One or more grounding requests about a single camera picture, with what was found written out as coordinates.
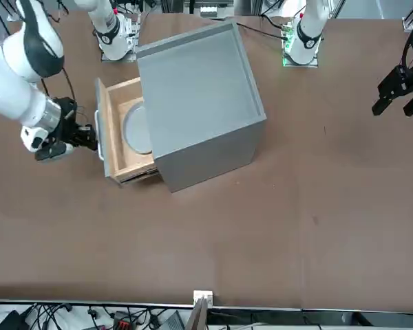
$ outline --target gray box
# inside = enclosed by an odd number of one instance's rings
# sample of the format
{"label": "gray box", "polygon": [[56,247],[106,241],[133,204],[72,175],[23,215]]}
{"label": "gray box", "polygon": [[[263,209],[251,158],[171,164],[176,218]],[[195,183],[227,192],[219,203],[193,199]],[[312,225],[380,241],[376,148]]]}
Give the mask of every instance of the gray box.
{"label": "gray box", "polygon": [[137,56],[153,157],[170,191],[251,162],[266,115],[234,22],[142,46]]}

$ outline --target drawer handle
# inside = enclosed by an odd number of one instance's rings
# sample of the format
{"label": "drawer handle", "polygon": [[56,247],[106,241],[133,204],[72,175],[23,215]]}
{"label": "drawer handle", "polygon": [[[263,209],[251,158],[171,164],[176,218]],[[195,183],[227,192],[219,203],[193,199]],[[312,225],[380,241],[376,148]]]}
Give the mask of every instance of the drawer handle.
{"label": "drawer handle", "polygon": [[98,157],[100,160],[102,160],[104,162],[104,156],[103,156],[103,152],[102,152],[102,146],[101,146],[101,136],[99,134],[99,110],[95,111],[95,129],[96,129],[96,134],[98,136]]}

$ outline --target brown table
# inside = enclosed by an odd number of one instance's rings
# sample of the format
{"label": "brown table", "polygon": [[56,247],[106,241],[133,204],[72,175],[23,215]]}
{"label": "brown table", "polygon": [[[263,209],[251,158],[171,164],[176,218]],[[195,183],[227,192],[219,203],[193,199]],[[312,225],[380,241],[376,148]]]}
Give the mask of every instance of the brown table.
{"label": "brown table", "polygon": [[[210,23],[150,14],[141,41]],[[137,67],[101,63],[83,13],[59,32],[91,117],[94,79]],[[0,117],[0,298],[190,303],[212,289],[219,305],[413,311],[413,118],[405,100],[370,109],[401,22],[329,21],[319,69],[283,68],[277,40],[240,32],[266,134],[251,165],[175,194],[159,178],[119,188],[84,149],[37,164]],[[47,85],[69,95],[62,75]]]}

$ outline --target drawer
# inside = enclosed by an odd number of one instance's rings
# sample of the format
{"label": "drawer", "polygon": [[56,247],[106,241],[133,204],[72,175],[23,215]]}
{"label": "drawer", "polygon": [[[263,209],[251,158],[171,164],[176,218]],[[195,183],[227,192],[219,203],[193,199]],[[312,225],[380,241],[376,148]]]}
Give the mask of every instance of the drawer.
{"label": "drawer", "polygon": [[96,80],[95,125],[98,154],[104,161],[105,176],[124,184],[158,173],[153,155],[133,151],[122,135],[123,120],[130,108],[143,101],[140,78],[106,87]]}

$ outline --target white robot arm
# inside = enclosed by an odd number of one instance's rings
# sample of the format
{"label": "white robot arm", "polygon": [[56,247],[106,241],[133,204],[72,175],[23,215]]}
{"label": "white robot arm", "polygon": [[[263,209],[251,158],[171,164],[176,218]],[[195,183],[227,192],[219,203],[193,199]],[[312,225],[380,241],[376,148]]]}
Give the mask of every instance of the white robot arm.
{"label": "white robot arm", "polygon": [[77,146],[96,150],[91,125],[76,123],[76,102],[51,99],[36,82],[59,73],[64,56],[61,40],[37,0],[17,0],[23,26],[0,42],[0,114],[18,120],[21,139],[37,160],[70,153]]}
{"label": "white robot arm", "polygon": [[109,0],[75,0],[75,3],[88,12],[100,48],[109,60],[120,60],[132,49],[131,20],[121,13],[115,14]]}
{"label": "white robot arm", "polygon": [[286,52],[293,62],[306,65],[312,61],[329,13],[328,0],[307,0],[303,17],[294,21],[294,37]]}

